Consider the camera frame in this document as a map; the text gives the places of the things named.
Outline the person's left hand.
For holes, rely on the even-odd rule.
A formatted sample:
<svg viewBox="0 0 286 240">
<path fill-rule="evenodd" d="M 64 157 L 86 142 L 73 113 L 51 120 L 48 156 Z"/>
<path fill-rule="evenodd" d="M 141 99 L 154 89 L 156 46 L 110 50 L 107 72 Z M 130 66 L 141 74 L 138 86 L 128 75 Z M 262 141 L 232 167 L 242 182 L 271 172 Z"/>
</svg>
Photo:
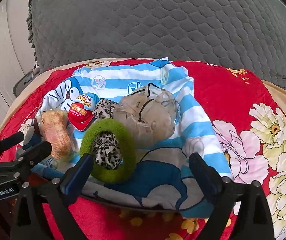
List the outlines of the person's left hand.
<svg viewBox="0 0 286 240">
<path fill-rule="evenodd" d="M 16 200 L 0 202 L 0 239 L 10 239 Z"/>
</svg>

